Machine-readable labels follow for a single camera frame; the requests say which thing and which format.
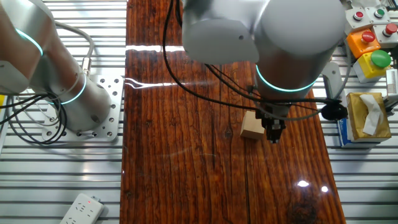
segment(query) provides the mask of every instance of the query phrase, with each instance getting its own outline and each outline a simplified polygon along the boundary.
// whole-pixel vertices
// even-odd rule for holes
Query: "glossy wooden tabletop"
[[[345,223],[319,117],[288,122],[278,144],[239,137],[244,110],[174,85],[160,51],[168,6],[127,3],[121,223]],[[186,56],[175,16],[167,45],[185,86],[253,106]],[[252,83],[251,63],[220,68],[241,86]],[[292,108],[289,116],[309,113]]]

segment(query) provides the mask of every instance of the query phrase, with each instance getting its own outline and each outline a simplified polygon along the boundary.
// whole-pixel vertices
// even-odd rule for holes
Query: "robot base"
[[[118,136],[119,129],[119,117],[121,109],[121,100],[123,94],[123,77],[120,76],[105,76],[105,75],[91,75],[90,79],[101,85],[109,94],[111,98],[111,110],[108,117],[95,129],[90,131],[75,132],[66,129],[64,136],[62,136],[58,142],[84,142],[84,143],[96,143],[96,142],[111,142]],[[47,116],[50,118],[57,117],[57,111],[49,106],[47,110]],[[52,124],[48,117],[45,117],[45,124]],[[50,139],[56,132],[57,128],[62,126],[54,125],[44,127],[42,137],[44,140]]]

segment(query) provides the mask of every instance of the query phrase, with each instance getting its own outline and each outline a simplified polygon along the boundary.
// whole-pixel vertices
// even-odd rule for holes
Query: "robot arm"
[[[254,82],[260,95],[290,100],[310,91],[342,39],[345,24],[339,1],[188,0],[182,40],[187,54],[203,63],[256,63]],[[278,117],[289,112],[288,106],[257,107]],[[276,142],[282,131],[273,130],[283,129],[284,121],[266,114],[258,117],[269,140]]]
[[[56,95],[73,131],[97,127],[111,108],[106,90],[85,75],[62,44],[41,0],[0,0],[0,93],[27,87]]]

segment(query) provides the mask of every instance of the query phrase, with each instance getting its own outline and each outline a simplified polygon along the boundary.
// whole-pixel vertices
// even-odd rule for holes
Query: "power strip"
[[[103,204],[79,194],[60,224],[94,224],[103,210]]]

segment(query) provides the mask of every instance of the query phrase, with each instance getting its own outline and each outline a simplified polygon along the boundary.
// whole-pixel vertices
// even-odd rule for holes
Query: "blue box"
[[[339,143],[341,147],[370,149],[380,144],[379,142],[351,142],[351,140],[349,140],[348,133],[348,131],[351,131],[351,128],[348,128],[348,125],[350,124],[347,121],[348,120],[344,118],[337,122]]]

